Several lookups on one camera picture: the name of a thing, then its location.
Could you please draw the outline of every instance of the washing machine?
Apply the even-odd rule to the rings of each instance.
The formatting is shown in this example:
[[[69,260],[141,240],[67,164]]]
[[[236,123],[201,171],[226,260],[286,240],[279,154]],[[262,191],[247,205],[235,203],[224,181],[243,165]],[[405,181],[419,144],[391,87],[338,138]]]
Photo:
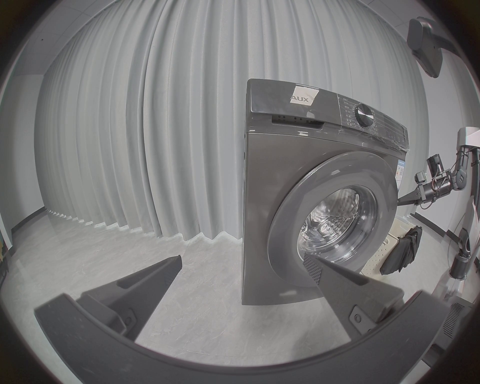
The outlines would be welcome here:
[[[315,299],[306,254],[360,271],[387,236],[407,130],[301,84],[250,79],[246,101],[242,304]]]

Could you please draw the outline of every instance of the baseboard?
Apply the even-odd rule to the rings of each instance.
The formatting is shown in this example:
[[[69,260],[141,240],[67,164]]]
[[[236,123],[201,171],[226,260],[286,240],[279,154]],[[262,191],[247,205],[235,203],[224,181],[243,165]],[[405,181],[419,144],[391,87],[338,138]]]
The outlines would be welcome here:
[[[7,251],[6,254],[8,254],[10,257],[12,257],[13,255],[15,255],[15,252],[16,252],[16,248],[14,245],[12,245],[12,247]]]
[[[41,207],[40,209],[37,209],[35,212],[33,212],[31,215],[28,215],[26,218],[24,218],[20,223],[18,223],[16,226],[12,228],[12,235],[18,231],[21,227],[23,227],[26,223],[28,223],[30,220],[32,220],[35,216],[41,214],[42,212],[46,211],[45,207]]]
[[[435,223],[432,223],[429,219],[426,217],[423,217],[419,213],[415,212],[411,214],[414,218],[416,218],[418,221],[422,222],[425,224],[428,228],[433,229],[435,232],[437,232],[440,236],[445,236],[445,231],[441,229],[438,225]]]
[[[458,238],[458,236],[453,233],[451,230],[448,230],[446,232],[446,235],[451,238],[455,243],[459,244],[460,243],[460,239]]]
[[[5,255],[4,259],[0,261],[0,289],[3,285],[3,282],[5,281],[5,278],[7,277],[8,273],[8,262],[7,262],[7,257]]]
[[[0,252],[1,252],[2,255],[4,255],[4,254],[7,253],[7,251],[8,251],[7,243],[5,242],[5,240],[3,240],[3,244],[1,245],[1,250],[0,250]]]

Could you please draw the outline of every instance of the curtain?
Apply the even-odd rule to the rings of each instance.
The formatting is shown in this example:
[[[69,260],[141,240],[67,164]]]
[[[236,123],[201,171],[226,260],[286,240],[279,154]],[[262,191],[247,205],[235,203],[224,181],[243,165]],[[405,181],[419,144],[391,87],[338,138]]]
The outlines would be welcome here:
[[[400,194],[428,153],[405,41],[353,0],[122,0],[48,69],[35,151],[45,206],[156,235],[242,236],[249,78],[360,100],[405,125]]]

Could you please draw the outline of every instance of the white floor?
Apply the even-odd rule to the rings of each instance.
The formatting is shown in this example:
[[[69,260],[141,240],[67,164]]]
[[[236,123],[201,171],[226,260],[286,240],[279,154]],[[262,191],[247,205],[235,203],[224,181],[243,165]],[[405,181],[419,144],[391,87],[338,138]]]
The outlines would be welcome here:
[[[448,242],[423,226],[413,264],[386,282],[405,291],[431,292],[448,268]],[[64,383],[78,379],[40,330],[33,309],[66,292],[80,293],[180,254],[183,269],[136,342],[181,359],[219,365],[282,363],[338,347],[349,338],[325,299],[281,306],[240,303],[241,241],[222,233],[215,240],[180,235],[158,239],[119,228],[86,226],[42,214],[14,236],[16,254],[0,299],[33,351]],[[450,247],[450,262],[456,245]],[[464,298],[480,292],[480,276],[467,278]],[[404,383],[428,367],[420,362]]]

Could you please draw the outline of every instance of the cable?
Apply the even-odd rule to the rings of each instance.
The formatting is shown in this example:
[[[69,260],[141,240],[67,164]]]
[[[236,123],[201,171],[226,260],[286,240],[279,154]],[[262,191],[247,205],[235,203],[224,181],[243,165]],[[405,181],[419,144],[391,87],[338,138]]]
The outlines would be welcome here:
[[[426,207],[426,208],[423,208],[423,207],[421,206],[421,204],[420,204],[420,208],[421,208],[421,209],[424,209],[424,210],[425,210],[425,209],[429,209],[429,208],[432,206],[432,204],[433,204],[433,201],[430,202],[430,205],[429,205],[428,207]]]
[[[466,214],[466,212],[463,214],[463,216],[461,217],[460,221],[459,221],[458,224],[456,225],[453,234],[455,234],[456,230],[458,229],[458,226],[462,223],[463,218],[465,217],[465,214]],[[449,255],[449,253],[450,253],[450,245],[452,244],[452,240],[453,240],[453,239],[450,239],[450,241],[449,241],[449,243],[448,243],[448,251],[447,251],[448,270],[450,270],[450,262],[448,261],[448,255]]]
[[[480,148],[472,150],[472,196],[477,214],[480,216]]]
[[[468,151],[466,151],[465,153],[462,153],[462,156],[461,158],[463,158],[463,156],[468,156],[468,154],[473,151],[475,148],[471,148],[469,149]],[[453,167],[456,165],[456,160],[455,160],[455,163],[453,163],[453,165],[450,167],[449,171],[451,171],[453,169]]]
[[[438,166],[437,166],[437,171],[435,172],[435,176],[432,177],[432,189],[433,189],[435,192],[437,192],[438,189],[436,189],[436,188],[433,186],[433,183],[435,182],[435,178],[436,178],[437,176],[438,176]]]
[[[446,181],[448,181],[448,179],[447,179],[447,178],[444,178],[444,179],[442,180],[442,184],[440,184],[440,187],[438,187],[438,189],[436,189],[436,188],[433,186],[434,181],[435,181],[435,179],[432,179],[432,190],[433,190],[434,192],[438,192],[438,190],[442,187],[442,185],[445,184]]]

